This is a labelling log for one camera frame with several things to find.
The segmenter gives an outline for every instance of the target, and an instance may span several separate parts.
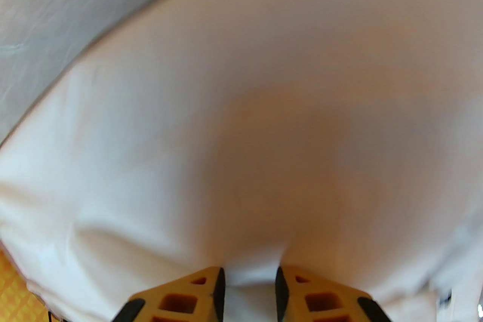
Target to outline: yellow surface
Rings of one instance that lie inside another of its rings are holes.
[[[213,291],[220,267],[209,267],[131,296],[146,301],[134,322],[216,322]]]
[[[47,310],[0,252],[0,322],[47,322]]]
[[[282,266],[290,297],[284,322],[371,322],[357,303],[368,293],[297,267]]]

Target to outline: orange plastic part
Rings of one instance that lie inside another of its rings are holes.
[[[219,293],[221,305],[216,305],[216,293]],[[223,269],[209,267],[134,294],[129,300],[145,300],[135,322],[218,322],[219,313],[223,315],[224,295]]]
[[[277,281],[285,279],[285,289],[279,293],[286,296],[277,297],[285,298],[283,322],[371,322],[358,303],[360,297],[372,299],[369,294],[300,268],[284,266],[281,271]]]

